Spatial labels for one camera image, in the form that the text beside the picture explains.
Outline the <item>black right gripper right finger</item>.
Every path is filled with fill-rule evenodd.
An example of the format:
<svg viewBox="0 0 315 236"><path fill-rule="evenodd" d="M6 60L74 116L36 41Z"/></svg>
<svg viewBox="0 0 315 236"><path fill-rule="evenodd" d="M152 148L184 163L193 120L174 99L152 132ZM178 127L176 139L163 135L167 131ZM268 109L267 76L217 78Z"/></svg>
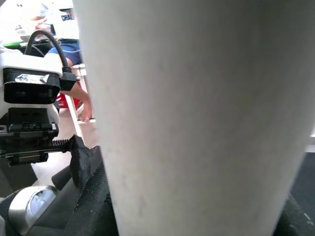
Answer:
<svg viewBox="0 0 315 236"><path fill-rule="evenodd" d="M314 236L315 221L312 220L290 193L277 223L278 236Z"/></svg>

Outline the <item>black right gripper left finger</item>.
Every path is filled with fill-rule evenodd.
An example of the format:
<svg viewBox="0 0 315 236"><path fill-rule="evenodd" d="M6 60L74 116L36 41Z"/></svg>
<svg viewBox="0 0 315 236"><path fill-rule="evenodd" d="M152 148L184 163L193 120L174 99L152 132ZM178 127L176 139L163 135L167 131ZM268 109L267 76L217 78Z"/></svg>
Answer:
<svg viewBox="0 0 315 236"><path fill-rule="evenodd" d="M66 236L117 236L118 228L102 159L71 167L79 198L65 228Z"/></svg>

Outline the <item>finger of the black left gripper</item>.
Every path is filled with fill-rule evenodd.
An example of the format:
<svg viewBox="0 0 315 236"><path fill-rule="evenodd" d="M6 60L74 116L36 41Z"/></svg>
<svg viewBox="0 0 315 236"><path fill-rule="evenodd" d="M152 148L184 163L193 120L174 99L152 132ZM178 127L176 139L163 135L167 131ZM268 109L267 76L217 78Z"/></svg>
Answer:
<svg viewBox="0 0 315 236"><path fill-rule="evenodd" d="M77 188L83 188L100 164L100 146L88 148L81 137L73 135L69 141L69 152L72 180Z"/></svg>

